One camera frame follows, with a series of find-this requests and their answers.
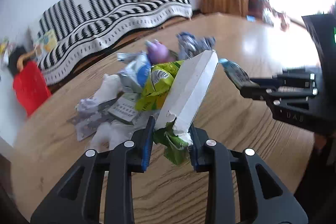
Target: pile of trash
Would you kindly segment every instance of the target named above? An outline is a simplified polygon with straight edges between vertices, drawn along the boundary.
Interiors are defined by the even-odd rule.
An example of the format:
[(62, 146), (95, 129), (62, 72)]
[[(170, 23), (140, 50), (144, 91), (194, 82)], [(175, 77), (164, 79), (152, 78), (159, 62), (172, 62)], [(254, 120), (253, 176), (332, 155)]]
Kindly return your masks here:
[[(168, 50), (164, 44), (157, 40), (146, 41), (147, 52), (117, 53), (118, 61), (124, 62), (125, 68), (116, 75), (104, 75), (101, 87), (91, 98), (80, 100), (76, 106), (77, 115), (69, 120), (76, 128), (78, 141), (95, 133), (87, 148), (95, 149), (98, 152), (112, 150), (120, 143), (130, 140), (133, 133), (144, 128), (148, 118), (153, 116), (157, 121), (154, 142), (166, 146), (165, 157), (176, 165), (186, 160), (187, 147), (192, 145), (188, 129), (194, 116), (184, 117), (184, 121), (190, 120), (184, 125), (179, 122), (177, 116), (171, 120), (172, 115), (168, 115), (169, 110), (167, 109), (162, 110), (162, 112), (166, 111), (167, 115), (162, 114), (160, 117), (159, 115), (164, 105), (169, 107), (169, 104), (165, 104), (166, 100), (170, 100), (172, 103), (184, 101), (184, 98), (174, 98), (172, 93), (175, 93), (176, 96), (184, 96), (185, 103), (191, 97), (192, 89), (189, 88), (183, 92), (170, 92), (171, 87), (179, 69), (186, 60), (198, 56), (197, 60), (192, 60), (189, 65), (184, 65), (185, 70), (191, 68), (196, 70), (197, 64), (200, 68), (208, 65), (210, 58), (215, 54), (215, 51), (212, 50), (215, 38), (196, 39), (195, 36), (187, 32), (178, 34), (177, 38), (179, 54)], [(207, 52), (203, 56), (199, 55), (204, 51)], [(191, 80), (197, 83), (200, 75), (201, 73), (197, 73)], [(195, 112), (202, 99), (203, 97), (199, 103), (194, 105)], [(172, 107), (180, 108), (180, 112), (182, 112), (183, 106), (181, 108), (177, 104), (170, 106), (170, 108)]]

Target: white cardboard box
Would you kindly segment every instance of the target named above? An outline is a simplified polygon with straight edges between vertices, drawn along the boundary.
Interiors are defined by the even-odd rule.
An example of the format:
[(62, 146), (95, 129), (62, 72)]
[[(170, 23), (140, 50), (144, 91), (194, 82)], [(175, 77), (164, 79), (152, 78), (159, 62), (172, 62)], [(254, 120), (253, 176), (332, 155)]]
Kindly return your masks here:
[(157, 118), (155, 129), (175, 120), (173, 132), (180, 136), (189, 127), (203, 101), (218, 64), (215, 50), (185, 60)]

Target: yellow-green snack wrapper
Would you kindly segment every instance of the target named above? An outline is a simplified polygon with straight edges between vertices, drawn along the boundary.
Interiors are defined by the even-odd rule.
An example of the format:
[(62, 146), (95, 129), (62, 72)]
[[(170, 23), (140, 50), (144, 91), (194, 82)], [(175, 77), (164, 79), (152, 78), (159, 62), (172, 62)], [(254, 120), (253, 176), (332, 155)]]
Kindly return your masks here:
[(184, 60), (157, 64), (151, 68), (136, 110), (161, 109), (179, 68)]

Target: pink plush toy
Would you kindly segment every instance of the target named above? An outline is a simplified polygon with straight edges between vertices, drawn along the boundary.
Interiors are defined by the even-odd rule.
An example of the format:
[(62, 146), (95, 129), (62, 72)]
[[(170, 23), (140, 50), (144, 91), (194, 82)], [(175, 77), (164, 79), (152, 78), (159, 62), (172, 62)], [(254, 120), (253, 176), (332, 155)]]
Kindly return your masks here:
[(156, 39), (153, 42), (146, 41), (145, 44), (147, 46), (148, 59), (153, 65), (175, 61), (167, 47)]

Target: sofa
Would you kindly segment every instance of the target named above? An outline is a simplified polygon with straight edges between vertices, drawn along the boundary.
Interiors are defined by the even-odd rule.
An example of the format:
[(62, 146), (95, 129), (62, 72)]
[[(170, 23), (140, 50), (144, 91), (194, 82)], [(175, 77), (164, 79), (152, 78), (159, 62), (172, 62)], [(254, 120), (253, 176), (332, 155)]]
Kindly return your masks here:
[(88, 63), (88, 57), (97, 62), (95, 56), (112, 53), (130, 34), (134, 38), (134, 33), (173, 17), (190, 19), (192, 13), (190, 0), (60, 0), (30, 24), (29, 30), (33, 41), (51, 30), (56, 36), (57, 46), (37, 57), (47, 85), (54, 85), (69, 79), (74, 68)]

